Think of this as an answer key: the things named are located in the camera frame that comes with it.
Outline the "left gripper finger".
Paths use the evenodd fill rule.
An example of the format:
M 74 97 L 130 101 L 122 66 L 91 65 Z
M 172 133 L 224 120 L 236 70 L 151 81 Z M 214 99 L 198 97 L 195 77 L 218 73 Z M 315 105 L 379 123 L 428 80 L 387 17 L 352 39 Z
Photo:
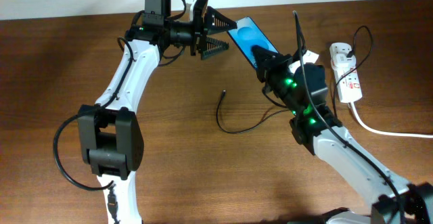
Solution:
M 205 14 L 205 29 L 208 35 L 214 35 L 237 29 L 237 23 L 208 6 Z
M 201 60 L 206 60 L 214 55 L 228 50 L 229 44 L 218 39 L 206 37 L 199 42 L 199 53 Z

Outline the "blue Galaxy smartphone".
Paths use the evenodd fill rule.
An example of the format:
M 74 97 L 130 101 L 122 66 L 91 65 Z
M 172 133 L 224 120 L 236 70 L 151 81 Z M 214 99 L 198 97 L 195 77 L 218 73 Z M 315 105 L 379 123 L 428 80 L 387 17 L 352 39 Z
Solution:
M 258 45 L 269 51 L 278 52 L 251 17 L 246 16 L 239 19 L 236 24 L 237 28 L 228 30 L 227 33 L 253 69 L 257 69 L 256 60 L 252 53 L 253 46 Z

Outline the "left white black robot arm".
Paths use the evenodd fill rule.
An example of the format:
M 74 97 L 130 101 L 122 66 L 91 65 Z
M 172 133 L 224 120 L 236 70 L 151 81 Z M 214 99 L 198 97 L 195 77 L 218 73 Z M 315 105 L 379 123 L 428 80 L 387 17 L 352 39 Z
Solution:
M 142 223 L 135 192 L 135 175 L 144 151 L 137 109 L 147 81 L 173 45 L 190 48 L 205 60 L 228 49 L 213 34 L 233 30 L 235 21 L 195 0 L 189 21 L 171 14 L 171 0 L 145 0 L 130 28 L 122 60 L 107 89 L 93 105 L 83 105 L 78 134 L 84 163 L 91 167 L 104 193 L 109 223 Z

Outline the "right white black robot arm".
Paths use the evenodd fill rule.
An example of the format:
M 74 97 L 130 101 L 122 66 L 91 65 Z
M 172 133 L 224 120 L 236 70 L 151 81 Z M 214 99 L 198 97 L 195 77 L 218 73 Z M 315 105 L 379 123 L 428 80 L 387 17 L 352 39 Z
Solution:
M 384 166 L 364 149 L 332 114 L 325 97 L 325 69 L 301 64 L 292 72 L 293 57 L 255 45 L 259 81 L 294 113 L 292 135 L 312 155 L 328 163 L 371 207 L 371 223 L 432 222 L 432 185 L 414 185 Z

